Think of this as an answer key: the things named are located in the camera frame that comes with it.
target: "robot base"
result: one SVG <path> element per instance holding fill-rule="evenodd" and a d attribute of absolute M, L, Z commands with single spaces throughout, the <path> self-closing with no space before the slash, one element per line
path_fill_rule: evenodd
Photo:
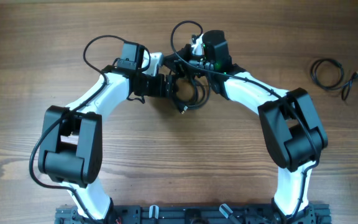
<path fill-rule="evenodd" d="M 225 218 L 219 207 L 161 207 L 153 217 L 149 207 L 114 206 L 120 219 L 115 224 L 234 224 L 232 218 Z M 250 204 L 245 207 L 231 207 L 233 217 L 243 224 L 282 223 L 280 216 L 273 212 L 271 204 Z M 56 209 L 55 224 L 91 223 L 77 213 L 77 207 L 67 205 Z M 330 224 L 329 205 L 309 203 L 303 217 L 296 224 Z"/>

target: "black cord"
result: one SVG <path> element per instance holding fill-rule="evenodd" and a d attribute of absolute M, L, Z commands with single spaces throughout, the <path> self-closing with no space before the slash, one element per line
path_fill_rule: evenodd
<path fill-rule="evenodd" d="M 41 135 L 40 139 L 37 141 L 37 143 L 35 144 L 32 152 L 31 152 L 31 156 L 30 156 L 30 161 L 29 161 L 29 172 L 30 172 L 30 176 L 31 178 L 34 180 L 34 182 L 38 185 L 40 185 L 41 187 L 45 187 L 48 189 L 62 189 L 62 190 L 69 190 L 73 196 L 76 198 L 76 200 L 78 201 L 78 203 L 80 204 L 80 207 L 82 208 L 82 210 L 85 212 L 85 214 L 88 216 L 88 218 L 91 220 L 92 223 L 99 223 L 99 221 L 95 220 L 92 215 L 90 214 L 90 212 L 88 211 L 88 209 L 86 209 L 84 203 L 82 202 L 80 196 L 78 195 L 77 191 L 71 187 L 65 187 L 65 186 L 57 186 L 57 185 L 48 185 L 45 183 L 42 183 L 34 174 L 34 158 L 35 158 L 35 154 L 38 151 L 38 148 L 40 147 L 40 145 L 42 144 L 42 142 L 44 141 L 44 139 L 48 136 L 48 134 L 52 131 L 53 128 L 55 128 L 58 124 L 60 124 L 64 119 L 69 118 L 71 115 L 73 115 L 74 113 L 76 113 L 76 111 L 78 111 L 79 109 L 81 109 L 82 107 L 86 106 L 95 96 L 97 96 L 102 90 L 103 88 L 107 85 L 107 81 L 108 78 L 106 76 L 106 74 L 104 72 L 102 72 L 101 70 L 99 70 L 98 68 L 96 68 L 95 66 L 93 66 L 92 64 L 89 63 L 89 61 L 86 59 L 86 51 L 88 49 L 88 47 L 95 41 L 105 38 L 105 37 L 112 37 L 115 39 L 119 39 L 123 42 L 126 42 L 126 40 L 124 40 L 121 37 L 117 37 L 115 35 L 102 35 L 99 36 L 93 40 L 91 40 L 85 47 L 84 52 L 83 52 L 83 59 L 85 61 L 85 63 L 93 68 L 95 71 L 97 71 L 98 73 L 100 73 L 100 75 L 103 77 L 104 81 L 103 84 L 99 87 L 98 90 L 96 90 L 88 99 L 86 99 L 84 102 L 82 102 L 80 105 L 78 105 L 76 108 L 72 109 L 70 112 L 64 114 L 61 118 L 57 119 L 51 126 L 49 126 L 49 128 L 47 128 Z"/>
<path fill-rule="evenodd" d="M 301 186 L 301 192 L 300 192 L 300 196 L 299 196 L 299 199 L 298 199 L 298 203 L 296 204 L 296 207 L 295 207 L 295 210 L 292 214 L 292 216 L 290 217 L 290 220 L 293 220 L 295 219 L 296 217 L 296 214 L 298 213 L 299 211 L 299 208 L 300 208 L 300 205 L 302 203 L 302 198 L 303 198 L 303 195 L 305 194 L 305 183 L 306 183 L 306 178 L 307 178 L 307 172 L 316 167 L 318 164 L 319 164 L 319 153 L 317 152 L 317 149 L 316 149 L 316 146 L 314 145 L 314 142 L 313 140 L 311 139 L 311 136 L 310 136 L 310 133 L 309 131 L 307 130 L 305 124 L 303 124 L 302 120 L 300 119 L 300 117 L 297 115 L 296 111 L 294 110 L 294 108 L 292 106 L 290 106 L 290 104 L 284 99 L 282 98 L 280 95 L 278 95 L 276 92 L 274 92 L 273 90 L 267 88 L 266 86 L 264 86 L 263 84 L 260 84 L 258 82 L 255 82 L 253 80 L 250 80 L 248 78 L 242 78 L 242 77 L 237 77 L 237 76 L 233 76 L 233 75 L 228 75 L 228 74 L 225 74 L 225 73 L 220 73 L 220 72 L 215 72 L 215 71 L 211 71 L 211 70 L 207 70 L 207 69 L 203 69 L 203 68 L 199 68 L 199 67 L 196 67 L 190 63 L 188 63 L 186 60 L 184 60 L 183 58 L 180 57 L 180 55 L 178 54 L 178 52 L 176 51 L 175 47 L 173 46 L 173 35 L 176 31 L 176 29 L 178 27 L 180 27 L 182 24 L 186 24 L 186 23 L 191 23 L 191 24 L 195 24 L 197 25 L 198 27 L 200 27 L 201 29 L 201 34 L 202 34 L 202 27 L 201 25 L 199 25 L 197 22 L 195 21 L 183 21 L 183 22 L 180 22 L 178 25 L 176 25 L 173 30 L 172 30 L 172 33 L 171 33 L 171 38 L 170 38 L 170 43 L 171 43 L 171 48 L 173 50 L 173 53 L 183 62 L 185 63 L 187 66 L 193 68 L 193 69 L 196 69 L 196 70 L 199 70 L 201 72 L 206 72 L 207 74 L 215 74 L 215 75 L 220 75 L 220 76 L 223 76 L 223 77 L 228 77 L 228 78 L 235 78 L 235 79 L 239 79 L 239 80 L 243 80 L 245 82 L 249 82 L 249 83 L 252 83 L 252 84 L 255 84 L 259 87 L 261 87 L 262 89 L 266 90 L 268 93 L 270 93 L 271 95 L 273 96 L 276 96 L 279 100 L 281 100 L 284 104 L 284 106 L 287 108 L 287 110 L 293 115 L 293 117 L 298 120 L 299 122 L 299 125 L 301 126 L 303 132 L 305 133 L 306 135 L 306 138 L 308 139 L 309 143 L 310 143 L 310 146 L 312 148 L 312 150 L 314 151 L 314 154 L 316 156 L 316 163 L 313 164 L 312 166 L 309 166 L 307 167 L 302 173 L 303 173 L 303 179 L 302 179 L 302 183 L 303 185 Z"/>
<path fill-rule="evenodd" d="M 341 76 L 339 77 L 338 82 L 336 82 L 333 85 L 329 85 L 329 86 L 323 85 L 317 78 L 317 69 L 323 62 L 329 62 L 329 63 L 333 64 L 335 67 L 339 68 L 339 70 L 341 72 Z M 315 61 L 312 64 L 312 66 L 310 68 L 310 77 L 316 85 L 318 85 L 320 88 L 322 88 L 324 90 L 332 91 L 332 90 L 342 89 L 341 98 L 343 101 L 345 101 L 347 99 L 347 97 L 349 96 L 349 92 L 352 88 L 353 81 L 358 78 L 358 71 L 353 73 L 353 75 L 351 76 L 349 81 L 347 81 L 345 84 L 339 86 L 344 79 L 344 71 L 343 71 L 342 64 L 340 64 L 335 59 L 323 58 L 323 59 L 319 59 L 319 60 Z"/>

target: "wooden surface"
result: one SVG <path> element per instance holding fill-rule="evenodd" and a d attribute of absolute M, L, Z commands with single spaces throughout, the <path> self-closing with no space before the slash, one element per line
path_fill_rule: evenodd
<path fill-rule="evenodd" d="M 114 34 L 170 54 L 171 30 L 186 19 L 224 30 L 233 61 L 259 80 L 308 90 L 329 139 L 309 199 L 329 203 L 334 223 L 358 223 L 358 81 L 344 103 L 308 76 L 320 57 L 336 58 L 347 75 L 358 70 L 358 1 L 0 5 L 0 223 L 51 223 L 56 207 L 73 203 L 65 191 L 33 183 L 28 159 L 45 110 L 77 99 L 98 78 L 82 61 L 85 44 Z M 176 47 L 194 33 L 191 25 L 178 29 Z M 120 42 L 101 40 L 89 60 L 102 68 L 120 52 Z M 321 68 L 326 83 L 336 74 Z M 146 101 L 120 104 L 103 126 L 99 176 L 116 205 L 270 201 L 277 166 L 255 114 L 215 94 L 185 114 L 168 100 Z"/>

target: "tabletop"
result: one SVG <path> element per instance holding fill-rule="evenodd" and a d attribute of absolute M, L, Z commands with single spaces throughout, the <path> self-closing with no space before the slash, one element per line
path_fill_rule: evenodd
<path fill-rule="evenodd" d="M 330 204 L 333 223 L 358 223 L 358 80 L 344 102 L 309 75 L 324 57 L 340 61 L 347 78 L 358 70 L 358 1 L 54 2 L 0 4 L 0 223 L 51 223 L 55 208 L 73 204 L 66 191 L 35 184 L 28 164 L 45 110 L 76 100 L 98 79 L 82 60 L 84 46 L 112 34 L 168 55 L 173 27 L 188 19 L 223 30 L 233 62 L 257 79 L 308 91 L 329 142 L 308 198 Z M 198 32 L 179 28 L 176 48 Z M 121 45 L 100 40 L 89 61 L 103 68 Z M 335 82 L 338 71 L 322 65 L 319 78 Z M 146 97 L 144 105 L 121 103 L 103 124 L 99 177 L 115 205 L 269 203 L 277 166 L 258 116 L 239 103 L 213 93 L 201 109 L 180 114 L 170 100 Z"/>

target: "robotic arm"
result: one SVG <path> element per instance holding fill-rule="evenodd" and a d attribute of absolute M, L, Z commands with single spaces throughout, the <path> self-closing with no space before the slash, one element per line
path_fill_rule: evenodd
<path fill-rule="evenodd" d="M 80 106 L 106 82 L 99 94 L 84 107 L 65 117 L 40 145 L 39 170 L 48 174 L 54 182 L 76 192 L 71 196 L 77 207 L 58 209 L 56 223 L 151 224 L 160 222 L 163 214 L 167 218 L 161 224 L 182 223 L 182 220 L 186 224 L 318 223 L 319 218 L 320 221 L 329 219 L 331 222 L 327 206 L 313 205 L 307 199 L 311 168 L 318 165 L 319 154 L 327 146 L 328 140 L 306 91 L 301 88 L 293 91 L 274 88 L 256 80 L 238 65 L 233 65 L 227 41 L 220 30 L 193 36 L 191 44 L 166 57 L 161 53 L 145 54 L 144 49 L 137 43 L 125 42 L 117 65 L 108 65 L 102 70 L 106 79 L 101 75 L 96 84 L 78 100 L 66 107 L 51 106 L 46 111 L 43 132 L 70 110 Z M 174 71 L 175 75 L 160 74 L 158 71 L 163 65 Z M 114 206 L 112 199 L 104 193 L 97 178 L 103 156 L 102 123 L 119 103 L 129 99 L 132 92 L 142 98 L 171 98 L 177 88 L 177 78 L 184 76 L 207 76 L 215 93 L 239 102 L 259 115 L 268 152 L 278 165 L 278 186 L 271 205 L 249 205 L 233 208 L 233 212 L 223 204 L 209 213 L 206 212 L 207 208 L 202 207 L 166 210 L 153 205 L 147 209 Z M 296 112 L 300 123 L 289 128 L 285 120 L 294 119 L 290 111 Z M 77 145 L 64 142 L 61 138 L 72 134 L 78 135 Z M 172 212 L 177 213 L 169 219 Z M 236 218 L 235 214 L 242 215 L 242 218 Z M 191 223 L 186 219 L 188 216 L 191 217 Z"/>

